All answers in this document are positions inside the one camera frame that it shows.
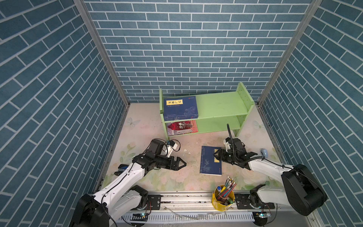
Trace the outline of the blue book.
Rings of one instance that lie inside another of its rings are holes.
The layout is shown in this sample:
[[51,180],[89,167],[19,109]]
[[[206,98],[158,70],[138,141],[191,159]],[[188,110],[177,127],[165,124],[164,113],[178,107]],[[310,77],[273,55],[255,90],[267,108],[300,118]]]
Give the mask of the blue book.
[[202,146],[200,161],[201,174],[214,176],[222,175],[222,163],[214,156],[220,149],[220,147]]
[[165,121],[177,121],[198,118],[197,99],[195,96],[164,99],[163,117]]

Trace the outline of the red pink Hamlet book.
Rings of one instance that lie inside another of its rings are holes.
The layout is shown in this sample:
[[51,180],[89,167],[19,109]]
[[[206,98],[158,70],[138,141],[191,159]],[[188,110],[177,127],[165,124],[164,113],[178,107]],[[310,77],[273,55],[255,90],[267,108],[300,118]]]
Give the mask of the red pink Hamlet book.
[[168,136],[177,136],[199,132],[195,120],[166,123],[166,130]]

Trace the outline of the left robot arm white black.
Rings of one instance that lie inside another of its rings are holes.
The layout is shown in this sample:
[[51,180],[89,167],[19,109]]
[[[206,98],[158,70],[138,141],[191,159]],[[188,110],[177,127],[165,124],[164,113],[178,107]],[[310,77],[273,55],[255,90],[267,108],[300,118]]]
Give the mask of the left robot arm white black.
[[152,170],[178,171],[186,167],[186,162],[180,157],[172,156],[172,152],[178,152],[180,147],[178,140],[153,139],[131,164],[119,165],[115,180],[78,200],[70,226],[116,227],[116,221],[131,210],[142,211],[140,220],[147,221],[152,209],[157,209],[156,200],[149,199],[148,191],[136,183]]

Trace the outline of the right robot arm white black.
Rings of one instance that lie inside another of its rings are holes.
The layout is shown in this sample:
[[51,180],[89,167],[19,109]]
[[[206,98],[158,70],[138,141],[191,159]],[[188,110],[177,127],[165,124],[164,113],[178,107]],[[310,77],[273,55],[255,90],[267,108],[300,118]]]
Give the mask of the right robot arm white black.
[[308,167],[277,163],[268,159],[268,154],[247,152],[245,144],[237,138],[226,138],[225,148],[214,152],[218,161],[264,174],[282,184],[281,187],[259,184],[250,190],[248,201],[255,209],[274,203],[292,207],[303,216],[308,216],[328,199],[326,192]]

